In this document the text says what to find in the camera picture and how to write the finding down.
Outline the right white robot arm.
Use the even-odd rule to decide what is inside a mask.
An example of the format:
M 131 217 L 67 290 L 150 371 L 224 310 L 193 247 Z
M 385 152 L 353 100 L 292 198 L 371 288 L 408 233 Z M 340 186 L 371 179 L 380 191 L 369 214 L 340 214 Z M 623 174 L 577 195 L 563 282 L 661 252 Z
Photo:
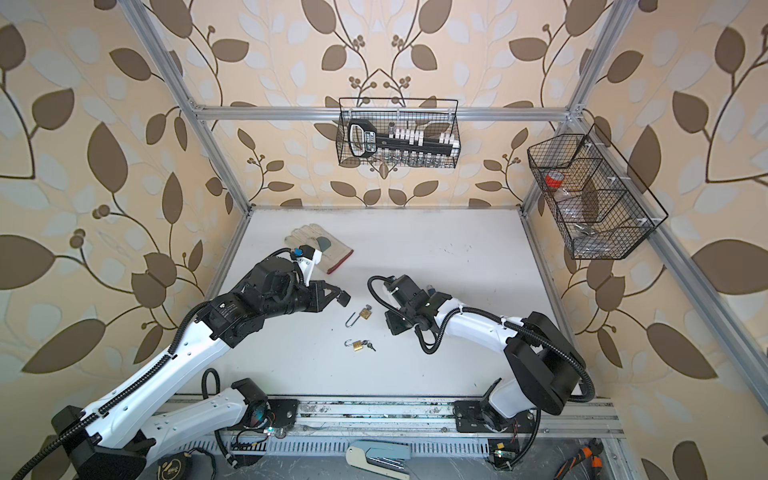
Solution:
M 532 412 L 559 415 L 567 403 L 588 403 L 596 387 L 575 346 L 544 314 L 497 315 L 469 306 L 434 289 L 420 288 L 409 276 L 373 275 L 366 282 L 385 309 L 390 333 L 413 331 L 423 353 L 434 355 L 447 337 L 468 340 L 504 357 L 511 377 L 486 390 L 470 418 L 503 432 L 516 417 Z

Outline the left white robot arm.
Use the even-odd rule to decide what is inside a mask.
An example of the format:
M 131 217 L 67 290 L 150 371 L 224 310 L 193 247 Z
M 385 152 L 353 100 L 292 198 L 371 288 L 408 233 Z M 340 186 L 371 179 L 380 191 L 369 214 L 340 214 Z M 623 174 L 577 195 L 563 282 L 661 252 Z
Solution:
M 158 410 L 195 375 L 260 331 L 266 320 L 319 313 L 332 301 L 348 305 L 346 291 L 313 279 L 321 258 L 321 251 L 308 245 L 281 248 L 255 264 L 229 292 L 196 305 L 150 364 L 88 406 L 60 411 L 52 420 L 55 439 L 15 478 L 26 478 L 63 450 L 81 479 L 136 479 L 148 464 L 187 441 L 241 422 L 267 399 L 249 379 L 175 412 Z

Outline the black padlock with keys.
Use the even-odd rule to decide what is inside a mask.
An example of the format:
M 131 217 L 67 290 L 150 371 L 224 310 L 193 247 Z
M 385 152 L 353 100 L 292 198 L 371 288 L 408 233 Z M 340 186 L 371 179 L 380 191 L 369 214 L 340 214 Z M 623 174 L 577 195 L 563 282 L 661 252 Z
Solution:
M 351 296 L 346 291 L 341 291 L 336 300 L 342 307 L 347 307 L 351 300 Z

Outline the brass padlock long shackle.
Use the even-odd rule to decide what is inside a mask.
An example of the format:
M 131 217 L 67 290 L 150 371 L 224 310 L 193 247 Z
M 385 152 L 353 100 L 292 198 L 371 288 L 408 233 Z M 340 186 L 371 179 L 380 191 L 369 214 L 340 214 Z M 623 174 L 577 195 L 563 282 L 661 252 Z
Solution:
M 344 326 L 346 328 L 351 328 L 360 319 L 369 319 L 371 314 L 372 314 L 372 306 L 371 305 L 366 305 L 358 313 L 351 314 L 350 317 L 345 321 Z

